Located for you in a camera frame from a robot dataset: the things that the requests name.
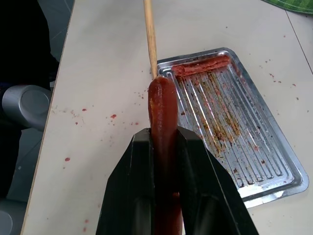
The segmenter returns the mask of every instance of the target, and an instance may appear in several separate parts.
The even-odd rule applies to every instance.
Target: burnt residue
[[[188,96],[195,104],[193,112],[202,123],[206,142],[214,147],[216,157],[222,157],[220,154],[228,147],[232,147],[241,134],[239,122],[233,111],[228,108],[229,104],[226,103],[227,99],[222,92],[222,89],[227,89],[227,87],[220,85],[217,76],[212,72],[201,72],[176,78],[181,90],[188,87],[188,84],[192,84],[196,92],[189,92]],[[202,100],[204,110],[197,105],[199,99]]]

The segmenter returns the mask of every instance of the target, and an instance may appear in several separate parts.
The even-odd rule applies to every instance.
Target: tray rim
[[[201,52],[196,52],[192,54],[186,54],[186,55],[179,55],[170,57],[167,59],[161,59],[157,61],[157,73],[158,75],[162,75],[163,70],[170,69],[173,65],[180,65],[180,64],[188,64],[195,62],[201,58],[210,58],[215,57],[221,54],[227,54],[232,62],[238,67],[240,70],[240,78],[243,78],[246,83],[249,85],[252,93],[256,96],[257,100],[260,102],[260,106],[263,108],[264,113],[268,117],[268,122],[272,126],[275,134],[277,135],[283,149],[288,154],[289,159],[286,159],[286,156],[283,156],[285,161],[289,164],[289,167],[294,174],[294,170],[297,171],[297,173],[300,175],[300,182],[295,182],[293,180],[292,183],[279,186],[273,189],[266,190],[264,192],[267,192],[266,195],[263,195],[261,197],[253,197],[247,196],[243,198],[243,201],[247,208],[255,207],[267,202],[271,202],[280,198],[284,198],[287,196],[291,196],[300,192],[304,192],[309,187],[309,177],[304,170],[302,164],[300,163],[299,159],[297,158],[295,152],[291,148],[290,144],[288,143],[285,135],[283,134],[281,128],[279,127],[277,121],[275,120],[274,116],[272,115],[271,111],[269,110],[269,107],[267,106],[266,102],[264,101],[262,95],[257,90],[255,84],[253,83],[253,80],[251,79],[250,75],[244,68],[243,64],[239,60],[239,57],[236,55],[236,53],[227,48],[227,47],[221,47],[217,49],[211,49],[211,50],[205,50]]]

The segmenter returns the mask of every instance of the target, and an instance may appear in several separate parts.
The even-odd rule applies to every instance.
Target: white table
[[[155,0],[154,12],[159,59],[237,53],[313,182],[313,74],[303,53],[312,68],[313,19],[288,13],[298,41],[286,12],[260,0]],[[149,70],[142,0],[76,0],[22,235],[95,235],[106,181],[149,126]],[[313,234],[312,190],[249,209],[259,233]]]

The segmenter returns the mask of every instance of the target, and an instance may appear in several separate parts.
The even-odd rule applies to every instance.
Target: sausage
[[[154,79],[149,86],[148,102],[155,165],[155,235],[181,235],[175,155],[178,105],[173,81]]]
[[[165,77],[154,79],[149,86],[148,102],[156,191],[161,194],[177,192],[175,145],[178,106],[173,81]]]
[[[199,72],[218,69],[229,63],[230,57],[227,55],[221,55],[190,64],[175,65],[172,67],[172,70],[175,72],[175,76],[188,76]]]

